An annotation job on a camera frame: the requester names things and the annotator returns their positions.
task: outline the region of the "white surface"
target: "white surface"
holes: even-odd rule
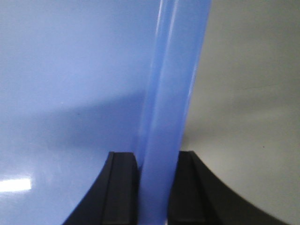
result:
[[[300,1],[214,1],[183,148],[300,224]]]

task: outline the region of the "blue surface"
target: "blue surface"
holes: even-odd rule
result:
[[[162,223],[209,1],[2,0],[0,224],[61,224],[109,151],[142,169]]]

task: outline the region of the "gray background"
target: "gray background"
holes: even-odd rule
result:
[[[300,224],[300,1],[212,3],[183,139],[230,188]]]

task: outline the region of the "blue plastic sheet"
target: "blue plastic sheet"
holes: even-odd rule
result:
[[[61,224],[109,151],[136,154],[139,224],[165,222],[209,5],[1,1],[0,224]]]

